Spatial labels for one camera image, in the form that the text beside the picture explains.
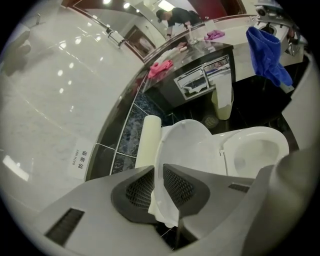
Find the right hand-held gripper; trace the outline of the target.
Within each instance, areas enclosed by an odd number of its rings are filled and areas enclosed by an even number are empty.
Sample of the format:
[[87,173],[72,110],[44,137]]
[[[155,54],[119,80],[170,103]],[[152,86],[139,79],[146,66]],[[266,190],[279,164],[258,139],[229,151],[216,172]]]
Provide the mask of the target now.
[[275,0],[257,0],[254,27],[265,31],[281,42],[281,51],[295,56],[301,50],[301,32],[291,17]]

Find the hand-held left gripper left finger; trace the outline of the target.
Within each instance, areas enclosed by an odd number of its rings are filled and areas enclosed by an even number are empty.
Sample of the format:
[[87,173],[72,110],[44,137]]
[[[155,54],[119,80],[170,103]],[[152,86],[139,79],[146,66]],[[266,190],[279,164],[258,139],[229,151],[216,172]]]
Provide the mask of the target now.
[[37,216],[39,246],[48,256],[168,256],[172,249],[149,224],[133,223],[114,208],[113,188],[137,170],[80,184]]

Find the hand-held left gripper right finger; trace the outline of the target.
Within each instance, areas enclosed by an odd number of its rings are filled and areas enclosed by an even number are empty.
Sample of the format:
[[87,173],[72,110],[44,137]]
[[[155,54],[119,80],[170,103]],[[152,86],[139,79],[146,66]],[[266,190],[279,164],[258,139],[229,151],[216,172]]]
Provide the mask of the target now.
[[171,256],[243,256],[252,217],[244,206],[254,182],[164,164],[163,185],[178,222]]

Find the blue cleaning cloth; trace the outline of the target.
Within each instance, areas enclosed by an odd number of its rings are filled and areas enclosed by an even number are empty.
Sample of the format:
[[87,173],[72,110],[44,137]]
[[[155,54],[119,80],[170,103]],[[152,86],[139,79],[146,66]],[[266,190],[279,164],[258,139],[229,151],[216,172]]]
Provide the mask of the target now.
[[281,42],[272,34],[250,26],[246,31],[250,57],[256,75],[269,79],[275,86],[291,86],[293,80],[280,64]]

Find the white toilet lid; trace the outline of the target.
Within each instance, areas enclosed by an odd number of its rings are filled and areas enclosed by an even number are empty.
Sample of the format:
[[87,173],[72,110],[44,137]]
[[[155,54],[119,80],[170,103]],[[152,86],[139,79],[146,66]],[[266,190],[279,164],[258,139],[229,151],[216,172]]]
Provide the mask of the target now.
[[160,129],[154,162],[154,190],[148,213],[168,228],[178,226],[179,211],[164,187],[164,164],[212,173],[212,135],[200,122],[185,119]]

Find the white ceramic toilet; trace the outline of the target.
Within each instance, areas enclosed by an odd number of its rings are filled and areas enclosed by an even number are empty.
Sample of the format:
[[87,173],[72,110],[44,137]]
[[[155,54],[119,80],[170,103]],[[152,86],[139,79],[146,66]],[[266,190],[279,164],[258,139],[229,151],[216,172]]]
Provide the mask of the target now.
[[275,165],[289,154],[285,136],[270,127],[257,126],[211,135],[211,174],[255,179],[260,169]]

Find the chrome toilet paper holder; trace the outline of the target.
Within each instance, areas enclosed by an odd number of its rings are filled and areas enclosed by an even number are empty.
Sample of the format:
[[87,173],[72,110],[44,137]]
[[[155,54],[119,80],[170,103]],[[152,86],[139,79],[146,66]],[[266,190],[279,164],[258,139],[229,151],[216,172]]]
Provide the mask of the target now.
[[227,55],[201,64],[173,81],[178,89],[171,103],[174,108],[210,92],[216,93],[219,109],[231,104],[232,69]]

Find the purple cloth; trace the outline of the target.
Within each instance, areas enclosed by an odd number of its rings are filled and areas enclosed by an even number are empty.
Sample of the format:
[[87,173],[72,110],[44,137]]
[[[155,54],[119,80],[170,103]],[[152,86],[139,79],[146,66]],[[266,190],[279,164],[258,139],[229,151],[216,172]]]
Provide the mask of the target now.
[[225,32],[220,31],[220,30],[212,30],[210,32],[208,32],[205,36],[204,36],[204,40],[205,41],[213,41],[215,39],[221,38],[225,36]]

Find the round floor drain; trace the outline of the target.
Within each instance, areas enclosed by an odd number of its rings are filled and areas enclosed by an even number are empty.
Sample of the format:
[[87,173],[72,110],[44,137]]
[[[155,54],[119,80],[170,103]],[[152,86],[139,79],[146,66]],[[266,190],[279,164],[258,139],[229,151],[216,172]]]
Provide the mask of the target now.
[[201,122],[207,129],[210,130],[214,129],[219,124],[219,119],[214,115],[206,115]]

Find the clear drinking glass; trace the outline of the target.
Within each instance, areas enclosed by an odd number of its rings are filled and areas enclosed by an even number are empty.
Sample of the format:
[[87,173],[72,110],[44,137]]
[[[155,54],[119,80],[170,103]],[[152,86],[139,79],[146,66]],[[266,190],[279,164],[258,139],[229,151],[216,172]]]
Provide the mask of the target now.
[[189,41],[188,41],[188,43],[191,46],[199,42],[198,38],[193,34],[191,26],[188,27],[188,33],[189,33]]

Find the marble vanity counter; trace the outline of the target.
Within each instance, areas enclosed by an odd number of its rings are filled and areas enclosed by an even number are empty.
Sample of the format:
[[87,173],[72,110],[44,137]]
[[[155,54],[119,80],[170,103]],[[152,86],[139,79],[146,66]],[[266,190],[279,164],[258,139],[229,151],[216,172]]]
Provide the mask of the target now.
[[[231,65],[232,83],[253,77],[250,47],[246,37],[246,30],[255,26],[255,16],[238,15],[229,16],[214,21],[214,27],[225,32],[225,36],[205,41],[205,27],[201,26],[193,31],[198,43],[188,45],[187,49],[176,55],[171,61],[173,66],[161,72],[154,78],[148,78],[143,88],[143,94],[157,107],[169,111],[173,98],[179,92],[174,79],[182,74],[213,60],[228,56]],[[279,62],[283,66],[298,64],[303,61],[305,46],[292,56],[281,51]]]

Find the beige waste bin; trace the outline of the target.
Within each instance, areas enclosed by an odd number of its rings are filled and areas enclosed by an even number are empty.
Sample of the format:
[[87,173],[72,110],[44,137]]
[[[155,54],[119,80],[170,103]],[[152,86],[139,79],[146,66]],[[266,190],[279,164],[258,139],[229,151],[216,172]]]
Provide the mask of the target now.
[[231,90],[231,103],[229,105],[226,105],[222,108],[218,108],[218,94],[216,90],[212,92],[211,102],[213,104],[216,117],[219,120],[223,120],[223,121],[228,120],[232,113],[233,102],[234,102],[234,90],[233,89]]

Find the pink cloth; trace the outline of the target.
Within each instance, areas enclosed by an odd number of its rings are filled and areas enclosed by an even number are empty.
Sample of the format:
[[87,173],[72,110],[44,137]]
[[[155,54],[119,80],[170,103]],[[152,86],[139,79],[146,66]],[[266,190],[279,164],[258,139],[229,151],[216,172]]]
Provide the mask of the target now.
[[155,62],[150,68],[148,78],[153,79],[158,76],[161,72],[169,70],[173,66],[171,60],[165,60],[162,63]]

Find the wood-framed wall mirror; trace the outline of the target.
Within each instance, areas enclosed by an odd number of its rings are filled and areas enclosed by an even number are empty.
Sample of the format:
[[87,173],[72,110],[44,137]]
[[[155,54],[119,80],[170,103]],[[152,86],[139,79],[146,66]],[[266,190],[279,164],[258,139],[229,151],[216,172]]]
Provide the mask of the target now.
[[159,21],[157,11],[181,8],[199,15],[200,19],[217,20],[236,15],[255,15],[258,0],[62,0],[125,38],[142,58],[163,45],[168,23]]

